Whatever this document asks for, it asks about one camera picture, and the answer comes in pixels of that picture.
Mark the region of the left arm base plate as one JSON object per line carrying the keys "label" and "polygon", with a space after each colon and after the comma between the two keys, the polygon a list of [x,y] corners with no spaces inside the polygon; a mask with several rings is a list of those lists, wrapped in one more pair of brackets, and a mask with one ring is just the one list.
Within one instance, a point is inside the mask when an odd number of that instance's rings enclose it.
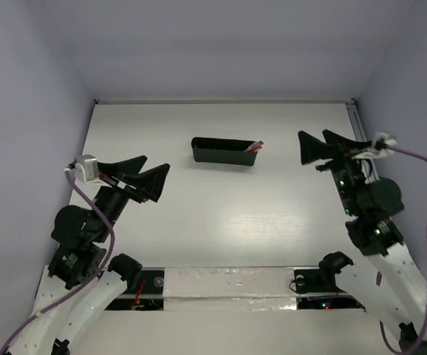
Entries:
{"label": "left arm base plate", "polygon": [[164,309],[164,268],[143,269],[139,286],[113,300],[107,311],[162,311]]}

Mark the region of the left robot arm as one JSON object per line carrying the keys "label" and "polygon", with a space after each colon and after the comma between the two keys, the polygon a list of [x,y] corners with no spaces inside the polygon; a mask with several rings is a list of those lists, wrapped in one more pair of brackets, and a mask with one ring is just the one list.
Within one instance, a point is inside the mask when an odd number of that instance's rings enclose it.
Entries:
{"label": "left robot arm", "polygon": [[115,255],[114,227],[129,201],[157,202],[170,166],[147,171],[145,155],[101,163],[79,155],[65,168],[72,189],[88,204],[63,207],[51,238],[58,243],[41,275],[30,317],[0,348],[0,354],[72,354],[106,307],[136,291],[143,266]]}

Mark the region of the white marker red cap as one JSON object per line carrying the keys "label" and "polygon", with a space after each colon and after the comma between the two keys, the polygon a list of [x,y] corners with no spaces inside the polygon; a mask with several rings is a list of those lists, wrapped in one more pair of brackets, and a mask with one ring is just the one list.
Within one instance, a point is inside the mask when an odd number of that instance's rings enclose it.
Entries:
{"label": "white marker red cap", "polygon": [[258,145],[255,147],[250,147],[249,149],[247,149],[247,152],[258,152],[260,149],[262,149],[262,146]]}

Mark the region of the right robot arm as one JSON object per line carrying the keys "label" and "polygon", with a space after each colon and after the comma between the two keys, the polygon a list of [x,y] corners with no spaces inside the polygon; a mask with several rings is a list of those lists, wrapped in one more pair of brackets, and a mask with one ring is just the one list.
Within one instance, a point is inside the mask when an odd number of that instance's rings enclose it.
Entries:
{"label": "right robot arm", "polygon": [[343,252],[326,255],[315,268],[295,270],[290,289],[297,294],[319,292],[351,297],[392,332],[399,348],[393,354],[427,354],[427,275],[423,275],[394,224],[404,205],[400,187],[391,179],[370,179],[364,161],[386,158],[394,152],[427,163],[427,157],[397,147],[380,133],[371,141],[352,141],[328,129],[324,139],[300,131],[301,164],[316,161],[319,172],[330,172],[345,213],[349,239],[377,270],[366,280],[358,265]]}

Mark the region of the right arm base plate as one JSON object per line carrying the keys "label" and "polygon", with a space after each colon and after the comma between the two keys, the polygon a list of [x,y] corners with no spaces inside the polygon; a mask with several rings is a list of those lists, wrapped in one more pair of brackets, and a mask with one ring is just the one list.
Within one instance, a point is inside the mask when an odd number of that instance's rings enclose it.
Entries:
{"label": "right arm base plate", "polygon": [[361,309],[364,307],[319,268],[298,268],[289,284],[298,310]]}

